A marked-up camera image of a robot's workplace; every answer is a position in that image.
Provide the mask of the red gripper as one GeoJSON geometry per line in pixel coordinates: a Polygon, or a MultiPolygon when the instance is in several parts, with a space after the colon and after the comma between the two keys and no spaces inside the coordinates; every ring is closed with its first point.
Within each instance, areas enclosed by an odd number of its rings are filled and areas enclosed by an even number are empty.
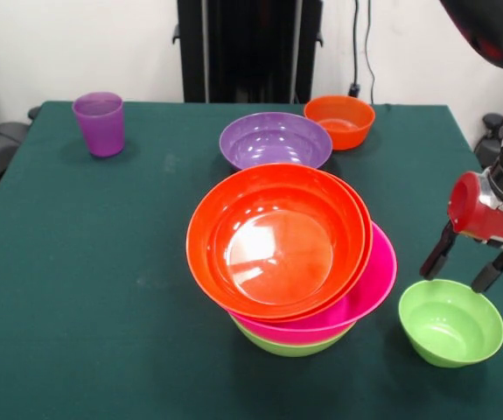
{"type": "MultiPolygon", "coordinates": [[[[425,280],[433,280],[443,268],[457,239],[457,233],[481,242],[503,244],[503,201],[492,189],[484,172],[468,171],[461,175],[452,188],[447,214],[440,239],[420,268],[425,280]]],[[[472,290],[486,292],[503,273],[503,250],[477,274],[472,290]]]]}

